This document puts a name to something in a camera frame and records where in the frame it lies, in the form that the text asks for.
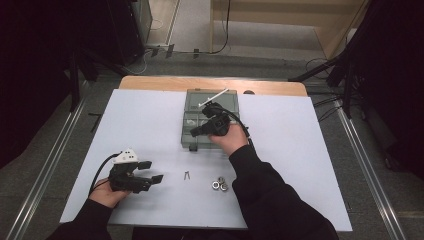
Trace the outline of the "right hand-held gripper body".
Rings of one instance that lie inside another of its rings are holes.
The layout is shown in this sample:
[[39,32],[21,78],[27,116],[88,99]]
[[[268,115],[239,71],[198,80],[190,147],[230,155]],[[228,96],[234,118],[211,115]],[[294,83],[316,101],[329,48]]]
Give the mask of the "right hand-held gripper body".
[[208,97],[204,103],[200,104],[200,106],[203,106],[202,113],[208,118],[206,123],[201,124],[205,129],[206,135],[224,136],[228,132],[229,116],[219,103],[214,102],[215,98],[225,92],[226,89],[212,97]]

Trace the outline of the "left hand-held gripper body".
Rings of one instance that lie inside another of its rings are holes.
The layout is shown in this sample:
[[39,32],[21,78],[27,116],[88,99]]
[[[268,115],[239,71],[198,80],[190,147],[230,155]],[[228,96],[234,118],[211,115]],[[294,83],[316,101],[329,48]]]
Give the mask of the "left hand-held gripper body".
[[130,191],[140,193],[148,191],[153,184],[151,178],[134,175],[138,169],[138,156],[132,148],[119,153],[112,161],[113,167],[109,172],[108,180],[113,191]]

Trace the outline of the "grey clear plastic organizer box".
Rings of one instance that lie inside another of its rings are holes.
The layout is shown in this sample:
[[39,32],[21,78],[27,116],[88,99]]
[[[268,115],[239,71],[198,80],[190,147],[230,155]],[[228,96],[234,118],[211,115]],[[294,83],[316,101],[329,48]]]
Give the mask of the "grey clear plastic organizer box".
[[[208,118],[202,113],[204,103],[208,97],[212,97],[223,90],[211,89],[189,89],[186,94],[185,108],[182,122],[181,144],[183,148],[191,152],[196,152],[199,149],[213,149],[216,145],[208,138],[209,135],[200,135],[192,137],[190,130],[206,123]],[[239,114],[238,95],[236,90],[226,89],[226,92],[214,99],[214,102],[219,103],[229,116],[230,122],[238,123],[246,136],[249,136],[247,127],[242,123]]]

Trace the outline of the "person's right hand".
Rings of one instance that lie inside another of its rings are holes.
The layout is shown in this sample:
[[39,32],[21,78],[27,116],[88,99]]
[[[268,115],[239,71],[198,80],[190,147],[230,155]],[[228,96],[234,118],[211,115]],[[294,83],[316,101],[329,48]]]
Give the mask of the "person's right hand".
[[209,135],[210,141],[218,145],[227,156],[231,156],[236,150],[248,144],[247,137],[238,124],[230,124],[225,136]]

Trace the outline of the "person's left hand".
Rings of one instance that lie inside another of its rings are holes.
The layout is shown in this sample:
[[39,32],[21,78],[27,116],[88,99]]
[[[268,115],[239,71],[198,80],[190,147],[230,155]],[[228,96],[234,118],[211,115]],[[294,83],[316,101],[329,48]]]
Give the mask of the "person's left hand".
[[114,208],[125,199],[130,191],[113,191],[107,178],[99,180],[94,190],[89,194],[89,199],[109,208]]

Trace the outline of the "white table board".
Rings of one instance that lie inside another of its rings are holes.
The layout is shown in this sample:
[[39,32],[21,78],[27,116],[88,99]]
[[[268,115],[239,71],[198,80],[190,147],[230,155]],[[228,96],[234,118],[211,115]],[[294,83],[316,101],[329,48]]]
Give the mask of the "white table board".
[[[132,148],[152,162],[142,176],[162,175],[147,192],[131,194],[113,212],[113,224],[242,229],[235,193],[212,188],[236,174],[221,150],[191,152],[181,145],[183,92],[116,90],[68,198],[62,221],[75,218],[93,178],[105,178],[107,158]],[[320,126],[308,97],[244,95],[238,97],[242,122],[248,127],[260,159],[270,163],[303,201],[331,221],[338,231],[352,226]],[[190,178],[184,180],[184,172]]]

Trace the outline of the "wooden table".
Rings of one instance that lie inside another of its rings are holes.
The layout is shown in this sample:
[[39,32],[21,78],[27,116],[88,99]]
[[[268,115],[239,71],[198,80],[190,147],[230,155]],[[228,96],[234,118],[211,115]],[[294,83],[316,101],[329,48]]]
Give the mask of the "wooden table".
[[238,93],[252,91],[256,95],[307,96],[299,82],[274,82],[236,78],[206,78],[177,76],[125,76],[120,89],[186,91],[187,89],[224,89]]

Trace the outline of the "black stand leg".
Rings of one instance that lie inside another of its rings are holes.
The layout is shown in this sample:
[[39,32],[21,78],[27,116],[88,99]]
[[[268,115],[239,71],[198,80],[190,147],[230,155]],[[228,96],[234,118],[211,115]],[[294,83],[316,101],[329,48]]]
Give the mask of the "black stand leg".
[[326,62],[314,67],[311,70],[307,70],[305,73],[296,76],[296,77],[292,77],[292,78],[288,78],[289,82],[303,82],[311,77],[314,77],[315,75],[317,75],[318,73],[324,72],[325,70],[334,67],[338,62],[340,61],[340,57],[337,56],[331,60],[327,60]]
[[73,51],[70,54],[69,78],[70,78],[70,81],[71,81],[71,107],[70,107],[70,111],[74,112],[75,109],[77,108],[79,101],[80,101],[77,53],[75,51]]

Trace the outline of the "dark metal cabinet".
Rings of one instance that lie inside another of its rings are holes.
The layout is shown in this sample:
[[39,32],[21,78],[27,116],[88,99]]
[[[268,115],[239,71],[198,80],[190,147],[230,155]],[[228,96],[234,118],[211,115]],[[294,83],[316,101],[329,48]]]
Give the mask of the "dark metal cabinet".
[[153,17],[149,0],[107,0],[117,63],[128,66],[145,53]]

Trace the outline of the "light wooden furniture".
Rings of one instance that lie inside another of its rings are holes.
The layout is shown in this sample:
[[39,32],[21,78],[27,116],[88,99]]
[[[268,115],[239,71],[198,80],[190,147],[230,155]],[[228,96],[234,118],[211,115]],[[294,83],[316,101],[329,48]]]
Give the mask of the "light wooden furniture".
[[352,28],[358,27],[370,0],[224,0],[229,20],[312,26],[327,59],[334,58]]

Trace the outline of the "metal floor rail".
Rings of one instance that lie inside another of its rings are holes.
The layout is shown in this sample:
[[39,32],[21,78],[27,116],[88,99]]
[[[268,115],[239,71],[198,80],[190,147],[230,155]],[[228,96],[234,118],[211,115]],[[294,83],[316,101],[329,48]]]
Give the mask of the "metal floor rail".
[[81,98],[75,109],[70,112],[51,148],[44,165],[39,172],[31,190],[25,198],[18,215],[9,230],[6,240],[22,240],[23,236],[41,202],[42,196],[50,182],[50,179],[60,161],[67,142],[76,126],[77,121],[85,107],[87,97]]
[[364,148],[364,145],[358,135],[356,127],[352,119],[349,119],[342,110],[340,100],[334,102],[337,108],[338,117],[344,127],[346,135],[358,160],[361,171],[367,182],[371,195],[376,203],[378,212],[387,229],[387,233],[391,240],[407,240],[398,217],[392,207],[392,204],[383,189],[383,186],[372,166],[371,160]]

